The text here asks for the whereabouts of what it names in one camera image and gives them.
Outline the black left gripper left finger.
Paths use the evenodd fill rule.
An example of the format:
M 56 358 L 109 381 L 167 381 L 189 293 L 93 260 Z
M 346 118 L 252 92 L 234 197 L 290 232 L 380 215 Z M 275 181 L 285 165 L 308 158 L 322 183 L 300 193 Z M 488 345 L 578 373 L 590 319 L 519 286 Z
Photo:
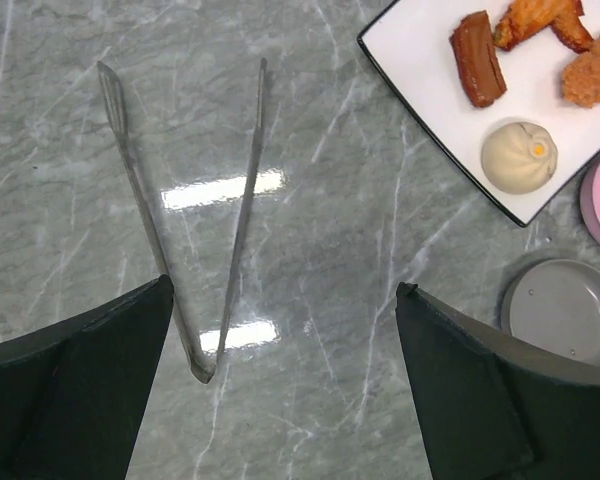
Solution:
M 169 328 L 162 275 L 0 343 L 0 479 L 123 479 Z

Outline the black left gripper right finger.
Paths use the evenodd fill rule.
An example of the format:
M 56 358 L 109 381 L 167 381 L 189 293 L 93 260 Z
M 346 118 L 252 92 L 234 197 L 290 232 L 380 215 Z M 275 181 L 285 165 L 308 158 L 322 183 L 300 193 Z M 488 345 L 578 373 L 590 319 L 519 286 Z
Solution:
M 400 283 L 396 320 L 435 479 L 600 479 L 600 367 Z

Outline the white steamed bun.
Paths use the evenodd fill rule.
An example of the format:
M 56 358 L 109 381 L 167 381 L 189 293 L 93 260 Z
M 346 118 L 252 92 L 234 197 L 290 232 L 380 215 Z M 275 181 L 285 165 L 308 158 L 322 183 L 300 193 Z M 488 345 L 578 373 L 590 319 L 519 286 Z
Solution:
M 481 149 L 486 178 L 511 195 L 532 193 L 553 177 L 558 148 L 544 128 L 529 122 L 511 122 L 490 133 Z

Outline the steel food tongs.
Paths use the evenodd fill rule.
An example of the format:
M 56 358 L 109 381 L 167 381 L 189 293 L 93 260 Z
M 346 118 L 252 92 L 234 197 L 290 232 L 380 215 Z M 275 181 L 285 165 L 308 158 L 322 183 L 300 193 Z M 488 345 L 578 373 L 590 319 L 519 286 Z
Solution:
M 115 138 L 124 170 L 126 172 L 142 225 L 151 248 L 158 271 L 174 281 L 172 318 L 188 362 L 189 371 L 201 384 L 207 385 L 216 376 L 226 349 L 230 330 L 232 309 L 236 299 L 237 283 L 244 247 L 248 237 L 252 204 L 256 193 L 256 183 L 264 145 L 265 99 L 268 87 L 268 65 L 260 59 L 256 118 L 251 141 L 250 157 L 246 179 L 237 217 L 233 250 L 228 266 L 228 281 L 223 294 L 223 307 L 219 321 L 217 346 L 214 351 L 202 345 L 201 327 L 203 322 L 192 314 L 191 307 L 195 284 L 183 275 L 184 271 L 173 269 L 174 259 L 169 257 L 154 216 L 154 207 L 149 199 L 143 177 L 142 166 L 129 133 L 129 121 L 122 81 L 118 74 L 103 61 L 96 62 L 99 85 L 104 101 L 108 125 Z

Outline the breaded orange nugget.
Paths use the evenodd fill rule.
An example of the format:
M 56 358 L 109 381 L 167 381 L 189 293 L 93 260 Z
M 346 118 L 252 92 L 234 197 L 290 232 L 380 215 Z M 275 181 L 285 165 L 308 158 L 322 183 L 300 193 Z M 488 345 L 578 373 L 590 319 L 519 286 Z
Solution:
M 600 36 L 564 68 L 561 92 L 564 100 L 580 107 L 600 104 Z

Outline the brown sausage piece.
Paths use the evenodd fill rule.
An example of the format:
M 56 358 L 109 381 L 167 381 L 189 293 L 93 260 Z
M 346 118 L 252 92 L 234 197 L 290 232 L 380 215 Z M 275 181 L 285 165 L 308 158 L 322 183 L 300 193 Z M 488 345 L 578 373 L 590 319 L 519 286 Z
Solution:
M 495 52 L 491 24 L 485 10 L 465 16 L 449 38 L 459 80 L 475 108 L 486 108 L 507 91 Z

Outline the orange chicken wing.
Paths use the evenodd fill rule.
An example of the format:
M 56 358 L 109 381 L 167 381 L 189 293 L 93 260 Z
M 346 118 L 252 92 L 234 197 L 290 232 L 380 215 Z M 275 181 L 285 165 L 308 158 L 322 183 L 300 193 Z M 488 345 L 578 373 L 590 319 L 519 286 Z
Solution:
M 550 27 L 560 42 L 575 53 L 589 50 L 594 39 L 582 24 L 579 0 L 515 0 L 494 28 L 494 44 L 511 51 L 520 43 Z

